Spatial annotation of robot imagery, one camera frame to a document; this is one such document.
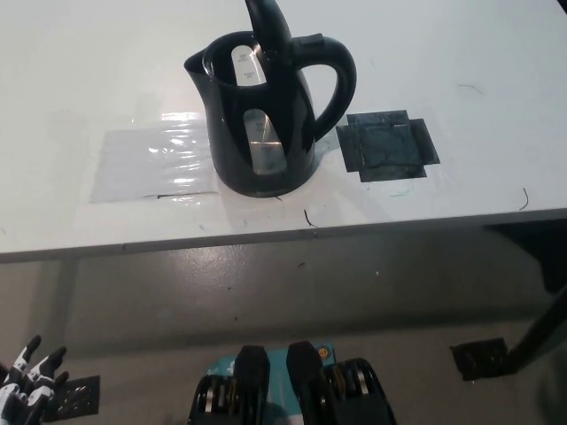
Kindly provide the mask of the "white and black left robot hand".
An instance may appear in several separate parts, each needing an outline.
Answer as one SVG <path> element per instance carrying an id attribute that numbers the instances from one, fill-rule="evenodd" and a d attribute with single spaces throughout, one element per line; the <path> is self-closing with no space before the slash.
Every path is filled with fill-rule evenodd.
<path id="1" fill-rule="evenodd" d="M 61 346 L 28 369 L 34 352 L 42 342 L 34 336 L 10 367 L 1 366 L 1 423 L 42 424 L 44 413 L 69 374 L 55 376 L 67 352 Z"/>

